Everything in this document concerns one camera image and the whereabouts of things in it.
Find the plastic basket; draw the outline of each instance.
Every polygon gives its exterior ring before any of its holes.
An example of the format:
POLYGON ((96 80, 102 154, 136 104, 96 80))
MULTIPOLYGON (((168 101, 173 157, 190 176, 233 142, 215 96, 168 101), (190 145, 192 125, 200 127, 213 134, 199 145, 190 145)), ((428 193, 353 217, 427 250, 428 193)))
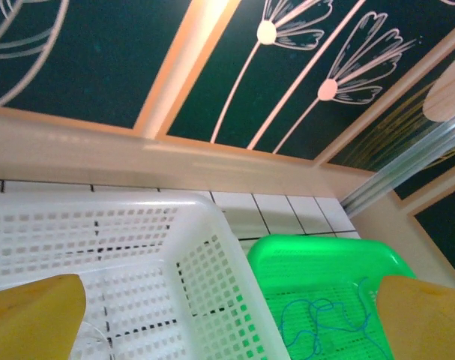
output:
POLYGON ((393 359, 376 294, 385 275, 414 274, 388 246, 272 235, 248 259, 291 359, 393 359))
POLYGON ((0 290, 63 273, 82 278, 84 320, 111 359, 289 358, 241 246, 202 196, 0 194, 0 290))

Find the dark green panel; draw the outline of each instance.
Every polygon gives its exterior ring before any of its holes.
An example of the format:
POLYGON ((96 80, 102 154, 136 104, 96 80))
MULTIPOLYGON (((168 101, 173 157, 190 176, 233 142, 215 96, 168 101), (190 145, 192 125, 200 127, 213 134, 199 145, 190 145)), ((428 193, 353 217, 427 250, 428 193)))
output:
MULTIPOLYGON (((6 106, 132 128, 189 3, 71 0, 46 63, 6 106)), ((49 28, 59 4, 24 4, 2 41, 49 28)), ((0 96, 36 58, 0 60, 0 96)))
POLYGON ((415 218, 455 269, 455 192, 415 218))
MULTIPOLYGON (((422 106, 430 88, 454 60, 455 49, 347 144, 329 163, 379 171, 439 126, 439 123, 423 116, 422 106)), ((455 157, 450 160, 442 166, 420 172, 411 181, 407 181, 403 190, 400 190, 401 196, 407 197, 411 194, 410 191, 417 190, 453 167, 455 157)))
MULTIPOLYGON (((319 9, 322 9, 327 1, 321 1, 316 7, 308 10, 312 11, 312 15, 306 15, 309 18, 307 20, 318 16, 319 9)), ((287 10, 287 13, 301 2, 300 0, 288 1, 292 7, 287 10)), ((215 142, 246 148, 297 75, 355 3, 356 1, 350 0, 333 1, 333 11, 330 16, 310 26, 309 29, 321 29, 325 32, 315 49, 306 51, 287 49, 277 45, 260 45, 233 96, 215 142)), ((203 141, 211 139, 229 92, 257 42, 256 32, 262 20, 264 5, 263 0, 243 0, 239 4, 192 92, 169 129, 169 135, 203 141)), ((455 6, 447 5, 442 1, 431 1, 428 6, 422 0, 384 0, 375 1, 375 4, 367 2, 349 21, 287 100, 256 144, 255 150, 263 152, 275 150, 297 119, 316 99, 319 87, 329 75, 329 70, 343 44, 369 11, 375 11, 378 14, 385 12, 388 15, 376 38, 380 38, 391 29, 399 28, 400 35, 404 39, 403 44, 415 39, 415 46, 403 52, 401 59, 397 59, 397 68, 388 76, 370 84, 382 87, 375 94, 375 99, 379 98, 455 27, 455 6)), ((295 37, 292 39, 294 45, 299 45, 305 40, 302 38, 297 43, 295 37)), ((349 42, 351 49, 358 49, 365 37, 362 41, 358 36, 352 39, 349 42)), ((364 58, 358 60, 359 66, 371 62, 385 50, 385 47, 382 48, 380 45, 373 47, 364 58)), ((362 76, 373 79, 379 74, 382 75, 381 67, 375 67, 362 76)), ((356 77, 355 80, 365 80, 362 76, 356 77)), ((363 95, 358 92, 355 95, 356 101, 360 102, 359 99, 363 95)), ((363 104, 339 103, 334 100, 320 101, 296 127, 278 153, 313 159, 371 103, 371 101, 363 104)))
POLYGON ((397 186, 394 191, 400 199, 405 199, 453 167, 455 167, 455 148, 397 186))

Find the white flower outline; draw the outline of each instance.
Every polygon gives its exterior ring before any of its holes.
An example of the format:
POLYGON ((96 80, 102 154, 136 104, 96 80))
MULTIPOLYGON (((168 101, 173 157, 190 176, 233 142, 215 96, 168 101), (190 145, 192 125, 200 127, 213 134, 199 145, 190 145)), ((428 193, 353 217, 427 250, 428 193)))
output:
POLYGON ((455 6, 455 0, 440 0, 444 4, 455 6))
MULTIPOLYGON (((51 0, 17 0, 14 4, 12 4, 11 0, 5 1, 7 3, 7 6, 9 7, 9 11, 7 11, 4 6, 4 0, 0 0, 0 9, 2 14, 4 15, 4 20, 0 25, 0 39, 9 29, 10 24, 19 14, 19 11, 24 4, 36 4, 40 2, 48 2, 51 0)), ((15 40, 7 43, 0 43, 0 51, 2 52, 10 51, 11 49, 16 49, 18 47, 23 47, 29 44, 33 44, 37 41, 47 39, 45 43, 43 43, 42 45, 35 46, 30 49, 25 49, 16 52, 0 53, 0 60, 30 56, 36 53, 39 54, 37 59, 34 61, 29 70, 24 74, 22 79, 15 86, 13 86, 7 93, 0 97, 0 107, 4 106, 7 102, 15 98, 22 90, 24 90, 25 87, 34 79, 39 70, 42 68, 52 48, 54 47, 54 43, 57 40, 59 32, 61 31, 61 27, 64 22, 65 15, 67 13, 68 6, 69 0, 60 1, 59 10, 57 15, 55 16, 52 28, 48 28, 47 30, 42 31, 39 34, 33 35, 31 37, 26 37, 18 41, 15 40)))
POLYGON ((310 29, 309 27, 327 19, 331 15, 333 1, 334 0, 301 0, 299 4, 294 6, 292 0, 265 0, 262 20, 257 28, 257 42, 250 51, 250 54, 223 105, 217 123, 212 131, 211 143, 215 143, 235 92, 260 45, 276 45, 303 51, 315 49, 319 44, 319 40, 324 35, 324 31, 320 29, 310 29), (314 5, 325 5, 325 13, 311 21, 299 21, 298 18, 301 15, 305 15, 314 5), (292 38, 300 37, 302 35, 309 35, 313 40, 313 43, 305 42, 304 45, 295 45, 292 38))
POLYGON ((415 42, 415 40, 411 40, 403 43, 403 38, 400 36, 400 30, 398 28, 392 28, 375 39, 387 18, 388 15, 386 13, 377 14, 375 11, 369 11, 361 18, 339 51, 339 54, 331 66, 327 79, 319 87, 317 98, 307 107, 301 117, 289 129, 272 152, 273 154, 278 153, 284 142, 287 141, 297 126, 302 123, 304 118, 319 101, 336 101, 343 104, 365 105, 372 102, 376 95, 382 91, 383 88, 381 86, 370 84, 392 74, 396 70, 397 62, 402 58, 403 52, 412 48, 415 42), (356 49, 354 54, 349 57, 345 64, 340 65, 344 59, 346 50, 350 47, 352 38, 356 34, 361 33, 361 31, 367 27, 370 20, 373 20, 374 23, 367 32, 367 38, 356 49), (359 60, 361 60, 363 56, 384 41, 387 42, 388 46, 385 47, 378 56, 373 57, 366 64, 359 64, 359 60), (383 65, 389 67, 388 71, 371 79, 358 79, 358 77, 383 65), (355 92, 359 94, 362 93, 364 96, 361 99, 356 100, 352 97, 352 94, 355 92))

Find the white plastic basket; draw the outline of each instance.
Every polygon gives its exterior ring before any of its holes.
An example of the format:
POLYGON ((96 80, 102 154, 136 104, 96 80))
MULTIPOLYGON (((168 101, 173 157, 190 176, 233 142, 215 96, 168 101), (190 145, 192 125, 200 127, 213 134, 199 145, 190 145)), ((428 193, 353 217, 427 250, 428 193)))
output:
POLYGON ((111 359, 289 359, 241 246, 201 196, 0 194, 0 290, 65 273, 82 278, 84 320, 111 359))

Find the green plastic basket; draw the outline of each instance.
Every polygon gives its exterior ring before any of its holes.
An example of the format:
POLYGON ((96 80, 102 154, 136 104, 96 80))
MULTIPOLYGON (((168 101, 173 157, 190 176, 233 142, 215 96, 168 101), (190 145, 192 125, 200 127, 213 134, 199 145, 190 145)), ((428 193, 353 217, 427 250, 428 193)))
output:
POLYGON ((270 235, 248 259, 291 359, 393 359, 376 294, 386 275, 415 275, 387 245, 270 235))

